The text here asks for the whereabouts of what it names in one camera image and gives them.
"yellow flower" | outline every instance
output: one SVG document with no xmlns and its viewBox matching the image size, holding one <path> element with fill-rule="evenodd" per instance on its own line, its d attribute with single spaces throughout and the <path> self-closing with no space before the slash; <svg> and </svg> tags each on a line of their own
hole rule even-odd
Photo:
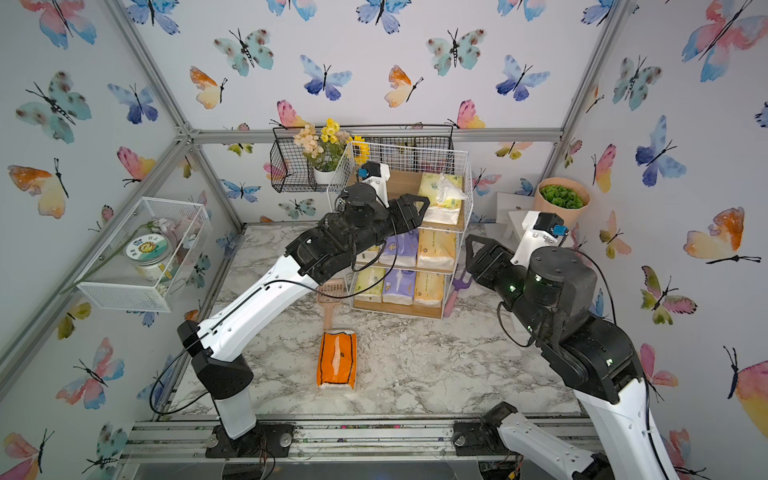
<svg viewBox="0 0 768 480">
<path fill-rule="evenodd" d="M 355 159 L 355 163 L 362 165 L 371 158 L 371 147 L 366 143 L 366 139 L 355 135 L 355 137 L 349 141 L 349 147 L 352 149 L 352 156 Z"/>
</svg>

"orange butterfly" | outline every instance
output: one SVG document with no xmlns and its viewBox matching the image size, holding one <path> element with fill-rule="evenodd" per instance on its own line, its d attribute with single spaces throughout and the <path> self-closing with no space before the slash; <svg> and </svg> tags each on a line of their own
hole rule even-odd
<svg viewBox="0 0 768 480">
<path fill-rule="evenodd" d="M 410 100 L 413 91 L 422 80 L 424 80 L 424 77 L 421 77 L 415 84 L 411 84 L 411 79 L 408 78 L 408 75 L 406 75 L 400 67 L 395 65 L 392 67 L 392 70 L 389 71 L 390 86 L 394 88 L 395 91 L 390 91 L 388 94 L 384 95 L 384 100 L 387 100 L 390 108 L 399 107 Z"/>
<path fill-rule="evenodd" d="M 192 83 L 202 90 L 202 93 L 197 94 L 197 101 L 203 104 L 205 108 L 210 110 L 221 103 L 221 94 L 224 92 L 224 84 L 227 83 L 226 78 L 221 82 L 221 85 L 218 85 L 198 67 L 190 68 L 190 78 Z"/>
<path fill-rule="evenodd" d="M 600 241 L 608 244 L 605 247 L 605 254 L 608 258 L 616 258 L 616 252 L 622 255 L 632 253 L 632 247 L 618 238 L 619 235 L 624 234 L 621 232 L 621 229 L 616 229 L 616 212 L 611 211 L 611 216 L 608 218 L 608 230 L 600 230 Z"/>
<path fill-rule="evenodd" d="M 8 175 L 11 180 L 23 192 L 30 195 L 41 195 L 38 201 L 38 212 L 41 215 L 50 215 L 53 218 L 61 218 L 64 215 L 65 197 L 69 193 L 61 182 L 61 174 L 58 172 L 58 159 L 53 159 L 56 169 L 56 179 L 45 170 L 30 167 L 11 165 L 8 167 Z"/>
<path fill-rule="evenodd" d="M 749 260 L 760 263 L 762 257 L 742 257 L 734 255 L 741 247 L 741 235 L 744 232 L 744 209 L 730 208 L 718 213 L 710 225 L 709 234 L 692 230 L 688 232 L 688 242 L 683 247 L 685 253 L 696 258 L 712 260 L 712 263 L 725 260 Z"/>
</svg>

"flower pot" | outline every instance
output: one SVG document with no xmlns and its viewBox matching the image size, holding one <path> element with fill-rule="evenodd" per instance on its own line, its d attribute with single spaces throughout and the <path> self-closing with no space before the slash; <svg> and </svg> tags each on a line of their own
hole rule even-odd
<svg viewBox="0 0 768 480">
<path fill-rule="evenodd" d="M 572 209 L 558 207 L 557 205 L 550 204 L 541 195 L 541 189 L 543 187 L 547 187 L 548 185 L 561 185 L 562 187 L 572 189 L 581 198 L 584 206 L 582 208 Z M 589 206 L 589 201 L 589 192 L 586 188 L 584 188 L 583 185 L 579 184 L 578 182 L 574 182 L 573 180 L 569 180 L 567 178 L 546 178 L 536 187 L 536 192 L 533 197 L 532 210 L 538 212 L 546 212 L 549 214 L 557 214 L 561 219 L 563 219 L 565 226 L 571 230 L 576 224 L 576 220 L 578 220 L 579 216 L 581 216 L 581 214 L 584 213 L 584 211 Z"/>
</svg>

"green plant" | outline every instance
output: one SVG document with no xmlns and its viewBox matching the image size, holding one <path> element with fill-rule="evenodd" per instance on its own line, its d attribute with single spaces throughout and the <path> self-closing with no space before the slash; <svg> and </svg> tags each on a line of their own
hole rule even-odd
<svg viewBox="0 0 768 480">
<path fill-rule="evenodd" d="M 539 190 L 541 196 L 550 204 L 562 208 L 577 209 L 584 206 L 584 201 L 571 188 L 561 185 L 547 185 Z"/>
</svg>

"black cable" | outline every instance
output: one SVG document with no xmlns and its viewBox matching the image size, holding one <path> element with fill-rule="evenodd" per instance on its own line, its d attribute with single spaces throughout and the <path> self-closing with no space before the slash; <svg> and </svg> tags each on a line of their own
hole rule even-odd
<svg viewBox="0 0 768 480">
<path fill-rule="evenodd" d="M 496 318 L 498 318 L 498 324 L 499 324 L 499 326 L 502 328 L 502 330 L 504 330 L 504 334 L 505 334 L 505 335 L 506 335 L 506 336 L 507 336 L 507 337 L 508 337 L 508 338 L 509 338 L 511 341 L 515 342 L 515 344 L 517 344 L 517 346 L 520 346 L 520 347 L 522 347 L 522 348 L 524 348 L 524 349 L 527 349 L 529 346 L 533 345 L 533 335 L 531 335 L 531 338 L 530 338 L 530 340 L 528 341 L 528 345 L 523 345 L 522 343 L 518 343 L 518 341 L 517 341 L 517 340 L 513 339 L 513 338 L 512 338 L 512 335 L 510 335 L 510 334 L 509 334 L 509 332 L 507 331 L 507 329 L 506 329 L 506 328 L 504 328 L 504 324 L 502 323 L 502 305 L 504 305 L 504 302 L 499 302 L 499 303 L 498 303 L 498 306 L 496 307 Z"/>
<path fill-rule="evenodd" d="M 611 300 L 611 312 L 614 314 L 614 325 L 617 325 L 616 324 L 616 307 L 614 306 L 614 295 L 613 295 L 613 293 L 611 293 L 611 288 L 608 286 L 608 281 L 605 279 L 605 274 L 603 273 L 603 270 L 600 268 L 600 266 L 597 263 L 595 263 L 594 260 L 592 260 L 589 257 L 589 255 L 587 255 L 586 253 L 582 252 L 581 250 L 579 250 L 578 252 L 581 255 L 584 255 L 585 257 L 587 257 L 587 260 L 591 261 L 598 268 L 598 272 L 600 272 L 600 276 L 603 277 L 603 283 L 605 283 L 605 289 L 608 291 L 608 299 Z"/>
</svg>

